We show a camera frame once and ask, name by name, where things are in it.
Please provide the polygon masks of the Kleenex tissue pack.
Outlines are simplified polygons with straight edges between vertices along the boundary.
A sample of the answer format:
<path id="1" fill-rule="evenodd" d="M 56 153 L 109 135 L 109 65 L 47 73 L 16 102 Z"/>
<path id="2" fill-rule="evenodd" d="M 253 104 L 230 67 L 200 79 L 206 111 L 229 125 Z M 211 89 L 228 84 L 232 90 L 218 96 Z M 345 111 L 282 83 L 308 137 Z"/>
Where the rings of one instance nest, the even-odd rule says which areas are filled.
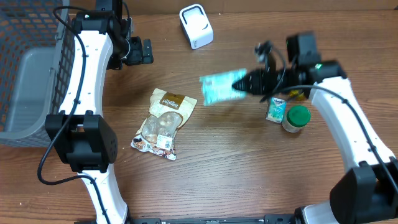
<path id="1" fill-rule="evenodd" d="M 269 107 L 266 115 L 266 120 L 281 123 L 284 118 L 284 112 L 287 102 L 283 99 L 271 97 L 269 98 Z"/>

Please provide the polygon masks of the teal wipes pack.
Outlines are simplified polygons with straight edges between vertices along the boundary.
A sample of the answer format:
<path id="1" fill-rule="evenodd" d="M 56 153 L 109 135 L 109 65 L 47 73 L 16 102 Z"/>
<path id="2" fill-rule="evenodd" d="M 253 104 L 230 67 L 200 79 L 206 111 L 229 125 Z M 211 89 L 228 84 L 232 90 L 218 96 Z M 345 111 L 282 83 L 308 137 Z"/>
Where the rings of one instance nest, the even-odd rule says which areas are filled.
<path id="1" fill-rule="evenodd" d="M 232 85 L 242 79 L 247 73 L 245 68 L 230 70 L 200 77 L 201 92 L 204 106 L 211 106 L 224 101 L 242 100 L 246 92 L 235 90 Z"/>

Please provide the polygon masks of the green lid Knorr jar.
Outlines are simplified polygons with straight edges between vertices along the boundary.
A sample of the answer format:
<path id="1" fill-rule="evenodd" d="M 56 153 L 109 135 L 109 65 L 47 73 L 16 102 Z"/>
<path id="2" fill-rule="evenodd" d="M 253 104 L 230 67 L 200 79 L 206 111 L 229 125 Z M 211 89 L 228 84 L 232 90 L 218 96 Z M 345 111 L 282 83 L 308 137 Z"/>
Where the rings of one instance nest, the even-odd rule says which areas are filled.
<path id="1" fill-rule="evenodd" d="M 297 133 L 309 123 L 310 119 L 311 113 L 306 106 L 295 105 L 284 116 L 282 127 L 290 133 Z"/>

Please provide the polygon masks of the brown snack pouch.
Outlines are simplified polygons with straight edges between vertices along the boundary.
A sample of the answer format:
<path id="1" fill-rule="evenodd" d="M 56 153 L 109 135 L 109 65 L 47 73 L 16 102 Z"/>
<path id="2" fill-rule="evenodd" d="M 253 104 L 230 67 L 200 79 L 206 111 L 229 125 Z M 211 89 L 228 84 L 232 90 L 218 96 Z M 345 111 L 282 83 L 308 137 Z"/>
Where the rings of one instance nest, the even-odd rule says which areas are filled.
<path id="1" fill-rule="evenodd" d="M 197 100 L 156 88 L 150 97 L 149 114 L 132 139 L 131 147 L 174 161 L 177 131 L 191 117 Z"/>

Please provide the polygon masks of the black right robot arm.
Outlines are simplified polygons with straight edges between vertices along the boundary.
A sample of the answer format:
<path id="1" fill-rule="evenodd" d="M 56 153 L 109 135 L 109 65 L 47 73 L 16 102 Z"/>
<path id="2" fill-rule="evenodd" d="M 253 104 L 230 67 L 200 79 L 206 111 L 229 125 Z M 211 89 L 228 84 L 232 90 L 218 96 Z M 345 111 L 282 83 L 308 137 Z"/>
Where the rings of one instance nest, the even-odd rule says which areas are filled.
<path id="1" fill-rule="evenodd" d="M 381 141 L 355 98 L 351 82 L 337 60 L 323 60 L 313 32 L 286 39 L 284 63 L 277 70 L 271 42 L 254 52 L 264 68 L 233 84 L 238 91 L 267 100 L 300 90 L 316 107 L 340 150 L 345 174 L 329 199 L 295 210 L 291 223 L 371 223 L 397 218 L 397 158 Z"/>

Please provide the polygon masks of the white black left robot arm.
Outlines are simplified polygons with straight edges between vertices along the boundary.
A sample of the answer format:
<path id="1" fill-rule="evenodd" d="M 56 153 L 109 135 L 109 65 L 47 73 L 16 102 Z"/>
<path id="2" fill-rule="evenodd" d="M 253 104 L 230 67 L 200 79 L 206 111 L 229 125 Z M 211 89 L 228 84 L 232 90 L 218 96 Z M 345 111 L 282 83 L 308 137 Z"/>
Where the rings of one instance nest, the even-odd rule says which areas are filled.
<path id="1" fill-rule="evenodd" d="M 131 35 L 132 18 L 123 18 L 127 10 L 124 1 L 98 1 L 94 10 L 78 7 L 71 22 L 61 22 L 74 35 L 75 55 L 58 113 L 45 119 L 51 142 L 37 169 L 38 179 L 46 185 L 81 179 L 96 211 L 95 223 L 132 223 L 114 173 L 117 136 L 103 118 L 106 71 L 154 61 L 151 41 Z M 75 176 L 56 181 L 43 178 L 42 169 L 52 149 Z"/>

